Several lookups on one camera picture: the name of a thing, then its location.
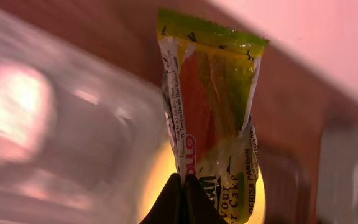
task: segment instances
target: white surface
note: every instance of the white surface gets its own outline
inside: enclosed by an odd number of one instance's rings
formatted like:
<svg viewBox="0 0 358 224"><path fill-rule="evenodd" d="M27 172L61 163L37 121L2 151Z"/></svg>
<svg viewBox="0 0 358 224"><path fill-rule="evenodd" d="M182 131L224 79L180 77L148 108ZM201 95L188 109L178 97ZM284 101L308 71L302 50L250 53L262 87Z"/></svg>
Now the white surface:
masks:
<svg viewBox="0 0 358 224"><path fill-rule="evenodd" d="M358 0L209 0L358 101Z"/></svg>

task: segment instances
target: wooden surface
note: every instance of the wooden surface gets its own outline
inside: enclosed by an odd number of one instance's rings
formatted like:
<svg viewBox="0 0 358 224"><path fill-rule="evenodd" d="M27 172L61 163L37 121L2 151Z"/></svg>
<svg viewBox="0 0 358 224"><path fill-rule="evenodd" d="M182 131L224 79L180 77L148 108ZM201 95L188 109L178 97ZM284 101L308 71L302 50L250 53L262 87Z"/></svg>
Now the wooden surface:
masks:
<svg viewBox="0 0 358 224"><path fill-rule="evenodd" d="M240 27L204 1L0 0L0 8L22 20L159 86L158 6ZM271 45L262 61L252 115L259 142L293 154L310 177L314 222L321 133L333 123L358 125L358 105Z"/></svg>

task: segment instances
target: snack wrapper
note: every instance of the snack wrapper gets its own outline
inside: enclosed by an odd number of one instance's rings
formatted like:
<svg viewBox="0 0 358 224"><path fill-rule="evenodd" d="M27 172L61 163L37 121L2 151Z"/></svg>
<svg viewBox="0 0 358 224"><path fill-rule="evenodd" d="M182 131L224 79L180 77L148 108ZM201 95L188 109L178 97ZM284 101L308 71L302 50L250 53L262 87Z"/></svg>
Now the snack wrapper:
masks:
<svg viewBox="0 0 358 224"><path fill-rule="evenodd" d="M268 40L165 9L157 36L177 171L197 176L225 221L245 223L258 178L250 108Z"/></svg>

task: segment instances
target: transparent tray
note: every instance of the transparent tray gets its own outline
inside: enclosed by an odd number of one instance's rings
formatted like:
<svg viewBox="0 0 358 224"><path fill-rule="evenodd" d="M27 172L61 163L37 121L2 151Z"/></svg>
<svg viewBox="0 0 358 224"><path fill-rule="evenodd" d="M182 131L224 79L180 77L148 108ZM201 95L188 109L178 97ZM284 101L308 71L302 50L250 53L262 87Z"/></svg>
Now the transparent tray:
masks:
<svg viewBox="0 0 358 224"><path fill-rule="evenodd" d="M158 89L0 11L0 223L135 223Z"/></svg>

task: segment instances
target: yellow circle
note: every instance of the yellow circle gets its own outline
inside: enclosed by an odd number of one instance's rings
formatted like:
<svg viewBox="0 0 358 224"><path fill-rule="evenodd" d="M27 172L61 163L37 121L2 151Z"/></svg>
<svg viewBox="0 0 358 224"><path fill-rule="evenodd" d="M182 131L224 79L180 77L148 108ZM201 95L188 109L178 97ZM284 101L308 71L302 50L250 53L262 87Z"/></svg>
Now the yellow circle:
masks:
<svg viewBox="0 0 358 224"><path fill-rule="evenodd" d="M139 220L143 220L148 214L157 197L160 195L161 190L164 188L165 183L171 174L176 171L175 158L172 153L170 142L167 141L158 150L147 178L142 198L140 199ZM260 170L256 187L254 211L247 224L263 224L265 218L265 187Z"/></svg>

